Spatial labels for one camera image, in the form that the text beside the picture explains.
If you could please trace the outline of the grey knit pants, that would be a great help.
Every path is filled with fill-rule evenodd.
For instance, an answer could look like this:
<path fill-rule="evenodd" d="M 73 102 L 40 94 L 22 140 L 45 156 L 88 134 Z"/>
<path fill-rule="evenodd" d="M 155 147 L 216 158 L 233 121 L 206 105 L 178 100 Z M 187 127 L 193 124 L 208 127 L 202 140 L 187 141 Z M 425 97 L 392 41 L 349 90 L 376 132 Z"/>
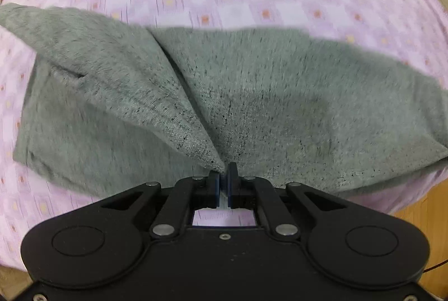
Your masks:
<path fill-rule="evenodd" d="M 15 161 L 104 197 L 235 162 L 347 196 L 447 167 L 447 91 L 397 60 L 297 29 L 128 25 L 1 7 L 36 53 Z"/>

